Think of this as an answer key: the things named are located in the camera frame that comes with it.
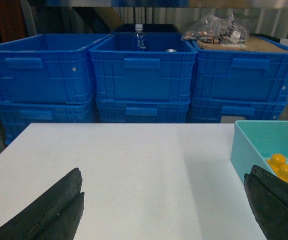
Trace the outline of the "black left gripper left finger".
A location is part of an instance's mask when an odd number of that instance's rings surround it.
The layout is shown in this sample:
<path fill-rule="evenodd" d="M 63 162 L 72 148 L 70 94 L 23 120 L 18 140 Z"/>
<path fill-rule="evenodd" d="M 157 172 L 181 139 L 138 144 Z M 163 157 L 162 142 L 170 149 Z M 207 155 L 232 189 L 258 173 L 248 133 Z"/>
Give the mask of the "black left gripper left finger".
<path fill-rule="evenodd" d="M 82 174 L 74 168 L 0 227 L 0 240 L 72 240 L 84 211 Z"/>

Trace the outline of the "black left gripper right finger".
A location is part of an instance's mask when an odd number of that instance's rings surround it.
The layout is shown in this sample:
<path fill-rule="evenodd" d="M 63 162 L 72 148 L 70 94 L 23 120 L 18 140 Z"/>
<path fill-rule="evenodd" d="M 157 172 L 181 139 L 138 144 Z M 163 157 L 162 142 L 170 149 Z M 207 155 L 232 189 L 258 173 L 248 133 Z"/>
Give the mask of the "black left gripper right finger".
<path fill-rule="evenodd" d="M 253 165 L 244 190 L 256 222 L 268 240 L 288 240 L 288 183 Z"/>

